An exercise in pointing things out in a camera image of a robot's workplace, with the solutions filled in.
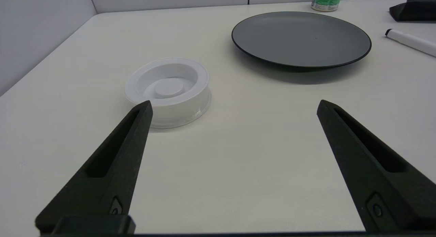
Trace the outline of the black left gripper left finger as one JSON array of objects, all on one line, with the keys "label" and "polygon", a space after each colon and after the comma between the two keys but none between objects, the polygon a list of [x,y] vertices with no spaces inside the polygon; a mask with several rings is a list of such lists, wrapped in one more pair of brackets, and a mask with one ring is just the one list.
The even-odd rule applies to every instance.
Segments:
[{"label": "black left gripper left finger", "polygon": [[133,233],[129,209],[151,126],[136,105],[35,219],[41,233]]}]

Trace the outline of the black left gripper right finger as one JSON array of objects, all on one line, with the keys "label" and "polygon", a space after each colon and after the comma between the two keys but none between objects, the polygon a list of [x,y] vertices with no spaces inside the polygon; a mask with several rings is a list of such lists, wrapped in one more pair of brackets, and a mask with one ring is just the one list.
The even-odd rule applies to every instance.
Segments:
[{"label": "black left gripper right finger", "polygon": [[338,105],[317,116],[367,232],[435,232],[433,181]]}]

